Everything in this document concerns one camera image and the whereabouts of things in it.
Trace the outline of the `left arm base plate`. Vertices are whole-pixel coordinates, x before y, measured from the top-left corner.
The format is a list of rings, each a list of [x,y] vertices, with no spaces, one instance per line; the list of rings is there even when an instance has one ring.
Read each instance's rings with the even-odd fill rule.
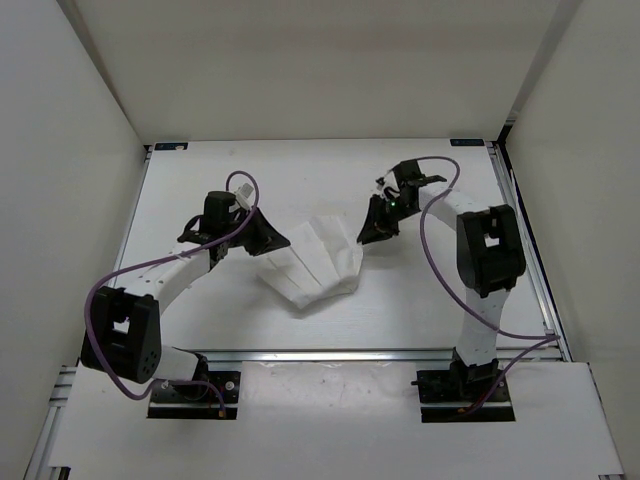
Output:
[[[211,366],[198,354],[196,385],[167,385],[152,390],[147,417],[171,420],[236,420],[241,372]]]

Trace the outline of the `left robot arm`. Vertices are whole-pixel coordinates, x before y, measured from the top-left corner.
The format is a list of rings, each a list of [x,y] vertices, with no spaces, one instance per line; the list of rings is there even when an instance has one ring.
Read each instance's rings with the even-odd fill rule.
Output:
[[[206,395],[210,377],[204,358],[161,340],[161,316],[193,282],[210,273],[233,248],[253,257],[288,247],[256,206],[241,193],[212,191],[202,214],[192,217],[161,263],[148,262],[132,283],[92,290],[85,306],[83,366],[125,381],[160,381],[188,400]]]

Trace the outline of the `white skirt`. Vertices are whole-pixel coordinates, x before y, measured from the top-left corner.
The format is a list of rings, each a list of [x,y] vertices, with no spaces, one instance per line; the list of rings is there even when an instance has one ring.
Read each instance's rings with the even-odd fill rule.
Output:
[[[342,216],[321,215],[286,232],[290,245],[261,257],[257,277],[302,310],[356,292],[363,248]]]

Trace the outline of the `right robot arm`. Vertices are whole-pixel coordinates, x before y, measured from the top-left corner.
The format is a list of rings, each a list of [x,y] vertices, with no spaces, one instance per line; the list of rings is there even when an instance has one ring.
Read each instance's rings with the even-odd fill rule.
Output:
[[[489,206],[455,189],[461,174],[454,166],[451,180],[425,175],[420,163],[428,157],[404,160],[376,180],[364,225],[357,237],[362,245],[389,240],[399,234],[399,224],[416,214],[425,222],[431,215],[455,233],[456,268],[465,287],[460,298],[435,265],[426,231],[420,239],[427,261],[445,291],[465,312],[460,337],[453,350],[449,387],[460,399],[477,396],[498,376],[497,337],[506,300],[526,261],[516,214],[507,204]]]

